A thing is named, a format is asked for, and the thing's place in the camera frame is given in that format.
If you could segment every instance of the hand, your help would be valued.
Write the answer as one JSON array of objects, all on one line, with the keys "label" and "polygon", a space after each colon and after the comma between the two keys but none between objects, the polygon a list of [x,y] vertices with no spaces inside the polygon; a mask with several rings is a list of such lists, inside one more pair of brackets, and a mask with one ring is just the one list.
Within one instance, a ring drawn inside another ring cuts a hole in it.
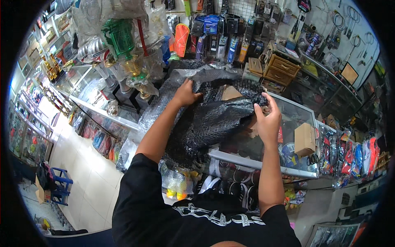
[{"label": "hand", "polygon": [[203,95],[201,92],[195,94],[192,91],[192,83],[193,81],[189,80],[188,78],[185,79],[184,83],[177,89],[177,92],[175,92],[172,101],[176,102],[178,106],[189,106]]},{"label": "hand", "polygon": [[265,117],[262,112],[262,108],[258,104],[254,104],[258,134],[262,139],[265,148],[266,147],[277,147],[278,130],[281,122],[281,112],[274,99],[263,92],[262,95],[269,102],[269,115]]}]

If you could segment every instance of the drawer handle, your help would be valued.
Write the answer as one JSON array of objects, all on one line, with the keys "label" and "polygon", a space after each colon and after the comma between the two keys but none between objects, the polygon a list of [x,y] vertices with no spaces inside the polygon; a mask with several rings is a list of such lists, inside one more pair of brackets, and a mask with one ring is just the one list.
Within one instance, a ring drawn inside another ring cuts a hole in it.
[{"label": "drawer handle", "polygon": [[283,69],[285,69],[285,70],[289,70],[290,68],[289,67],[287,67],[287,66],[284,66],[284,65],[280,65]]}]

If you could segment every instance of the black t-shirt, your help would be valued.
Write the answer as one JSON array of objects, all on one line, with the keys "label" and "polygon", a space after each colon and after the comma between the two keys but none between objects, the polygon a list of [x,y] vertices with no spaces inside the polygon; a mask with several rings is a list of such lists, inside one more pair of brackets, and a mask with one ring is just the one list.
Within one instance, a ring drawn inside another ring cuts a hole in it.
[{"label": "black t-shirt", "polygon": [[117,246],[211,246],[235,241],[245,246],[301,246],[283,205],[253,216],[233,195],[212,189],[193,200],[167,205],[158,165],[137,154],[123,176],[113,213]]}]

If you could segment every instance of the white graphic print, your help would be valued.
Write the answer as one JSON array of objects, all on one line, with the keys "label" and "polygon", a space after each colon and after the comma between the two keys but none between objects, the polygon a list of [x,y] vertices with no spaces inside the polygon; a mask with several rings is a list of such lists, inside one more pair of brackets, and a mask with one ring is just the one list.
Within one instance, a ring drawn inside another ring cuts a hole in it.
[{"label": "white graphic print", "polygon": [[193,215],[197,218],[206,217],[212,223],[219,226],[226,226],[231,222],[242,224],[243,226],[249,226],[250,224],[259,224],[265,225],[265,223],[257,216],[251,216],[251,219],[248,218],[245,214],[233,215],[230,216],[230,219],[227,221],[226,216],[221,213],[219,218],[215,215],[217,214],[217,210],[208,211],[202,208],[195,207],[193,203],[189,203],[188,207],[173,207],[176,211],[180,213],[181,216]]}]

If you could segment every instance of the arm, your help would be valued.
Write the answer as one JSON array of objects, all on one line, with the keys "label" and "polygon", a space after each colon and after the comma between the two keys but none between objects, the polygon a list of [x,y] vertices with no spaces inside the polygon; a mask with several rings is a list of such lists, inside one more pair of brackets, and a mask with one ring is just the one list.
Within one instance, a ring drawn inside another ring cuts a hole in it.
[{"label": "arm", "polygon": [[254,104],[258,122],[258,133],[265,145],[258,187],[261,217],[272,206],[284,203],[284,186],[282,184],[280,158],[277,148],[281,112],[270,95],[266,93],[262,93],[262,95],[269,102],[270,113],[265,117],[260,106]]},{"label": "arm", "polygon": [[170,131],[178,111],[181,107],[194,103],[201,95],[203,94],[194,94],[192,92],[192,81],[186,79],[181,87],[177,89],[177,92],[167,104],[165,110],[144,135],[136,154],[142,153],[147,158],[159,163],[165,152],[167,140],[169,139]]}]

